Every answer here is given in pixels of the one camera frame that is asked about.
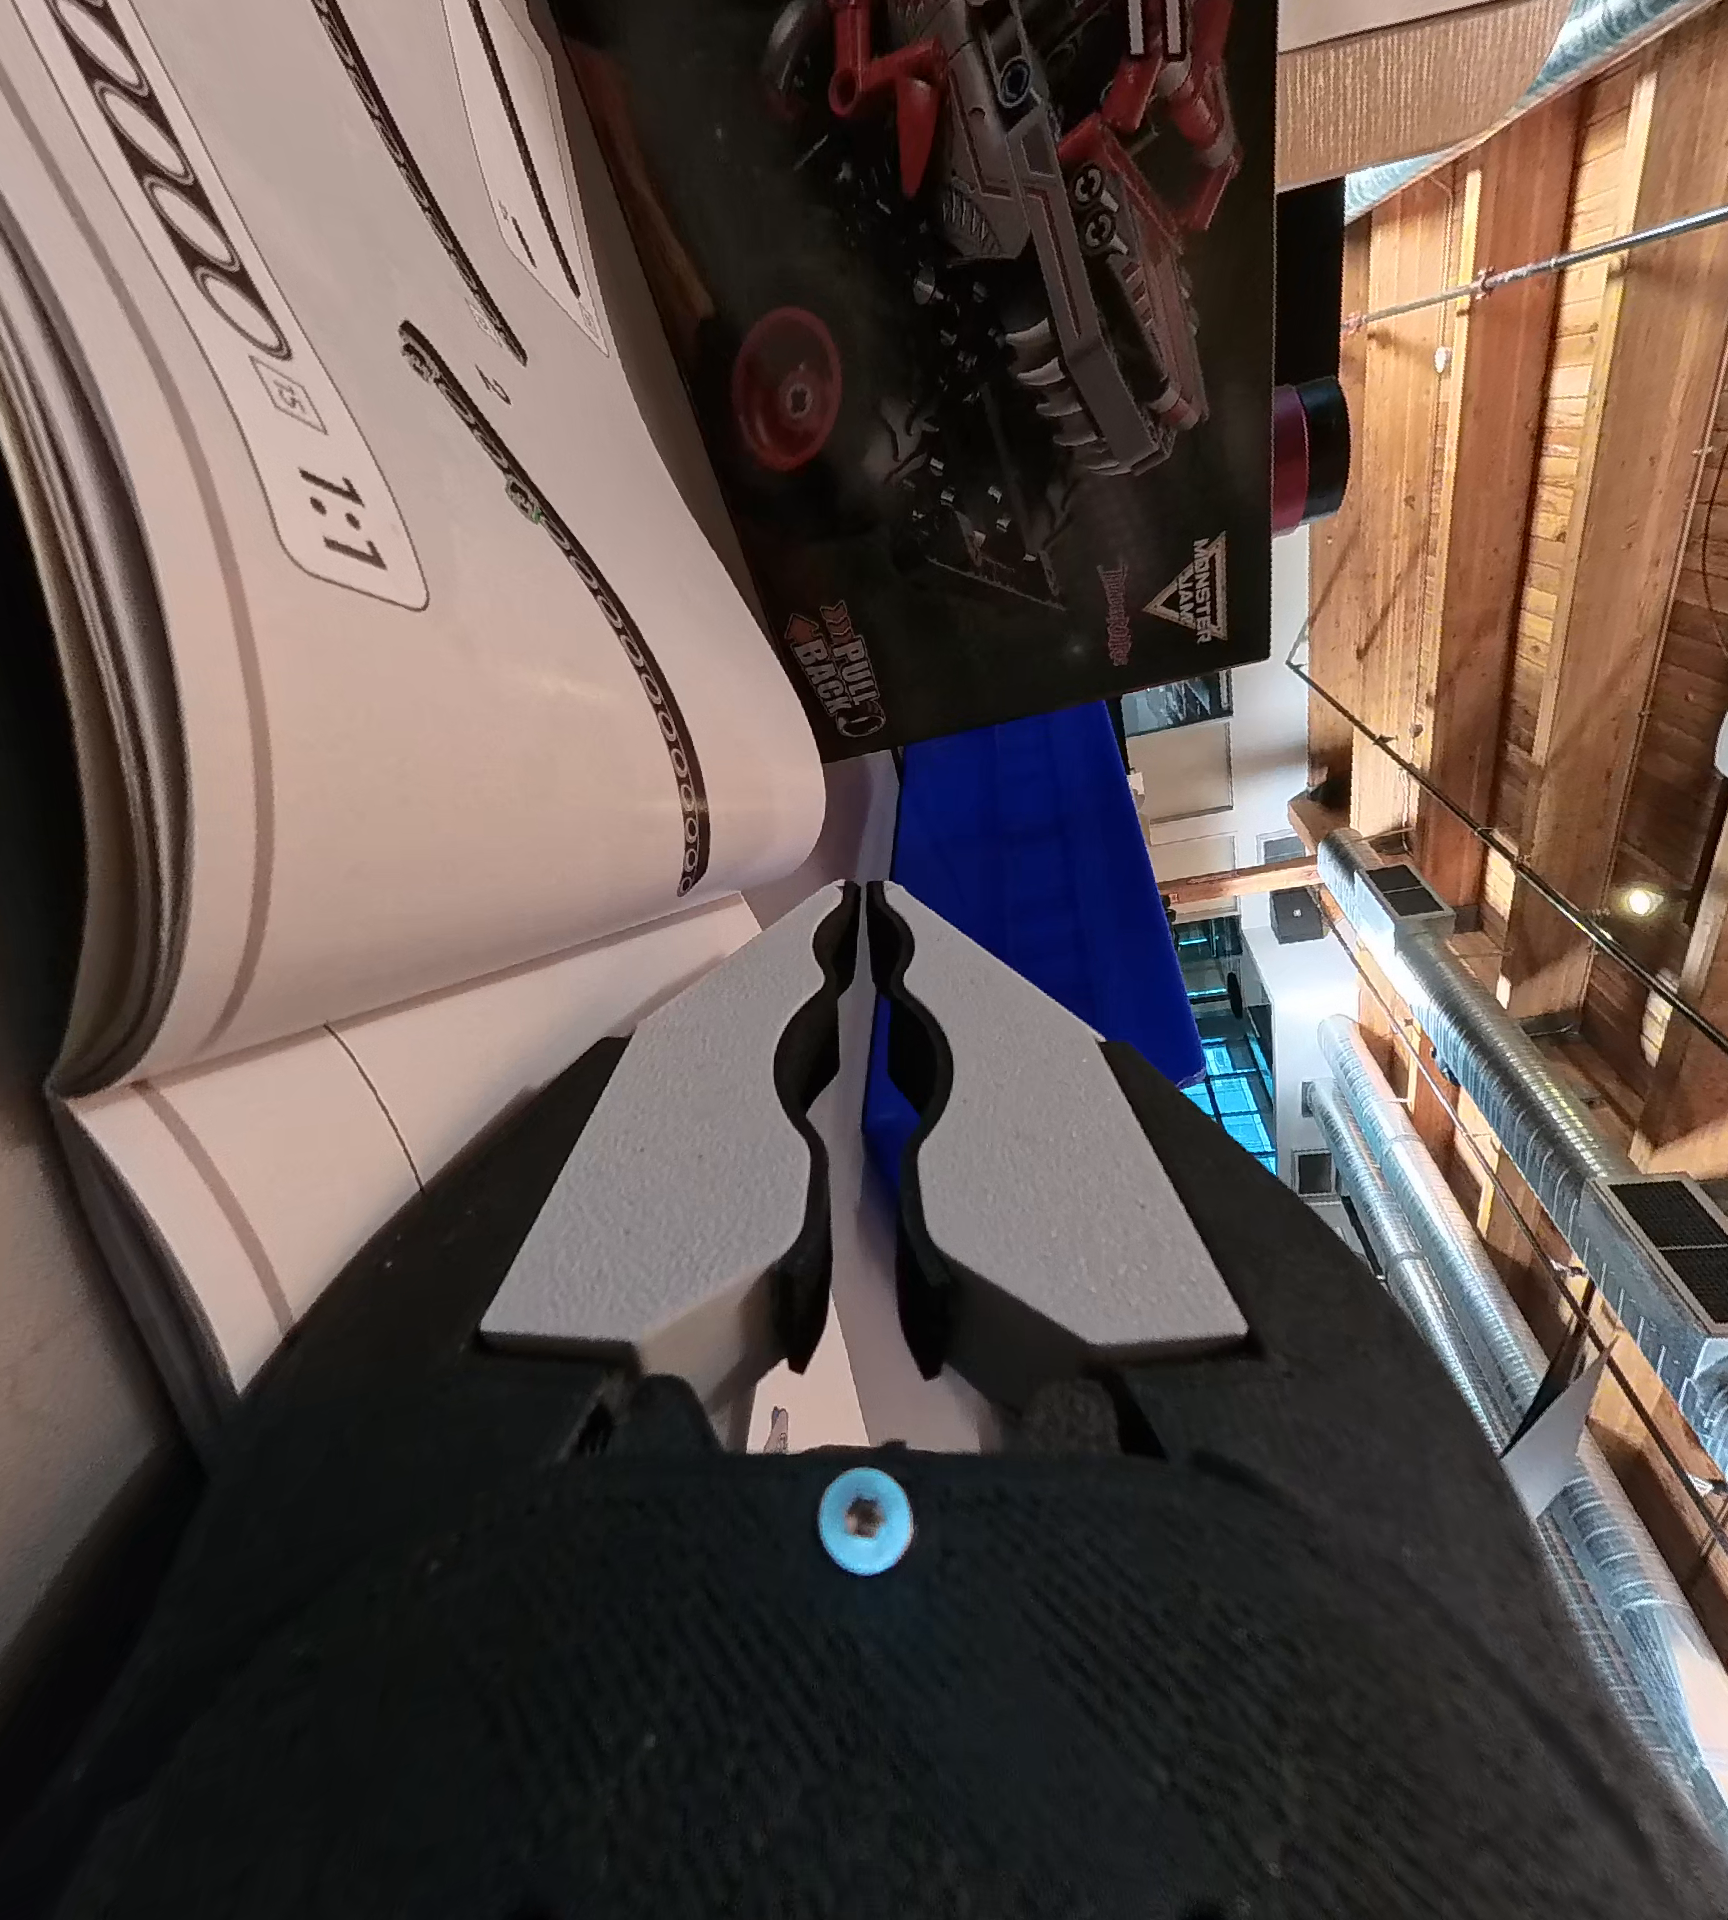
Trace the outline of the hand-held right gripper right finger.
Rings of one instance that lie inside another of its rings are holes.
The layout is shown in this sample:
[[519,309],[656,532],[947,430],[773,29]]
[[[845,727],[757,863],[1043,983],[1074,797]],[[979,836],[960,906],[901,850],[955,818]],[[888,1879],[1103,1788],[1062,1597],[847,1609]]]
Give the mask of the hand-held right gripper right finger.
[[1105,1041],[891,881],[867,885],[866,928],[885,1068],[915,1114],[895,1305],[919,1374],[1045,1384],[1242,1347]]

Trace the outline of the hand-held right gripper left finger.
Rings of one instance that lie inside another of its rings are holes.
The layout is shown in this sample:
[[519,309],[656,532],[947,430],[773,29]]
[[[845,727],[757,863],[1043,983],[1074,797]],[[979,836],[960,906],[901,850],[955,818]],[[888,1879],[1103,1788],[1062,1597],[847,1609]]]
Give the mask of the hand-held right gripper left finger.
[[496,1350],[674,1378],[708,1414],[832,1305],[816,1100],[841,1068],[862,890],[825,885],[636,1025],[479,1325]]

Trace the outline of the white instruction booklet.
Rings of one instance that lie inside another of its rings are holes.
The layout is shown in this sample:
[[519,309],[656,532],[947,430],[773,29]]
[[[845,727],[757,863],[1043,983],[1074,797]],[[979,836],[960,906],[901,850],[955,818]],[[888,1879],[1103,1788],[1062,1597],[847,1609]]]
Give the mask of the white instruction booklet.
[[545,4],[0,4],[0,456],[80,781],[46,1095],[208,1445],[471,1140],[836,881]]

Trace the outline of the blue plastic storage bin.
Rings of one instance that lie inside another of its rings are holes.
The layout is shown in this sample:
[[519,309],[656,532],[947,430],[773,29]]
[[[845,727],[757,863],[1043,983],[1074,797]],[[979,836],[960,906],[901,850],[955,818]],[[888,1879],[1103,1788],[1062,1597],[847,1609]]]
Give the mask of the blue plastic storage bin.
[[914,742],[889,878],[1102,1041],[1194,1092],[1206,1051],[1114,711]]

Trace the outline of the black toy truck set box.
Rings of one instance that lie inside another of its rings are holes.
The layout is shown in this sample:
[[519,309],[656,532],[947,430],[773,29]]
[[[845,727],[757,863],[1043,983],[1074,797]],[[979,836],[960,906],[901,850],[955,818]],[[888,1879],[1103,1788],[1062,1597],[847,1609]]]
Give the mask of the black toy truck set box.
[[552,4],[828,761],[1270,652],[1275,4]]

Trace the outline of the maroon cylinder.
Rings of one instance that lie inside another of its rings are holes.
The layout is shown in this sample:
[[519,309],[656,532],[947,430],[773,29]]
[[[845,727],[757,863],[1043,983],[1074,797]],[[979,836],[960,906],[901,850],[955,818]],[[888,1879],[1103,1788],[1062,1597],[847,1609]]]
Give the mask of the maroon cylinder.
[[1270,535],[1336,516],[1352,469],[1352,424],[1339,379],[1278,384],[1270,408]]

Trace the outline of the black conduit pipe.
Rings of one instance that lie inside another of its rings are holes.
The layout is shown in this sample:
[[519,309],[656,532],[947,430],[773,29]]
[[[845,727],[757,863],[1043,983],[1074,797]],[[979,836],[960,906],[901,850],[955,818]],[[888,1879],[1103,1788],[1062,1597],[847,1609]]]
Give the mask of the black conduit pipe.
[[1553,253],[1507,269],[1485,269],[1473,276],[1451,282],[1428,294],[1415,294],[1405,300],[1392,300],[1382,306],[1352,312],[1344,316],[1339,324],[1339,336],[1347,338],[1368,330],[1369,327],[1392,324],[1428,312],[1431,315],[1448,306],[1471,305],[1536,278],[1562,276],[1572,270],[1594,267],[1596,263],[1608,263],[1645,249],[1673,243],[1678,238],[1709,233],[1713,228],[1728,228],[1728,203],[1700,208],[1695,212],[1681,212],[1663,222],[1633,228],[1625,234],[1610,236],[1590,246]]

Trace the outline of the brown cardboard box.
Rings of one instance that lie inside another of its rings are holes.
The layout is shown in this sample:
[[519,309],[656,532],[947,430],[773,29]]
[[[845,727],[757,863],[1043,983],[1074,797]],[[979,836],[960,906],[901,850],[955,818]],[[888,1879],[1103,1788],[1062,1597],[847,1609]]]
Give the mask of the brown cardboard box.
[[1278,191],[1491,133],[1556,50],[1569,3],[1280,3]]

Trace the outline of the metal air duct with vents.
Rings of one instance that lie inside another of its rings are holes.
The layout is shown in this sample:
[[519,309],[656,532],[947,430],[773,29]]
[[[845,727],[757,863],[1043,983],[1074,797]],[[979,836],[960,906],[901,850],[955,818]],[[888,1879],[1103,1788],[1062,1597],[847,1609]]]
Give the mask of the metal air duct with vents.
[[1454,917],[1410,864],[1344,829],[1315,868],[1728,1487],[1728,1217],[1697,1183],[1636,1170],[1600,1133],[1451,952]]

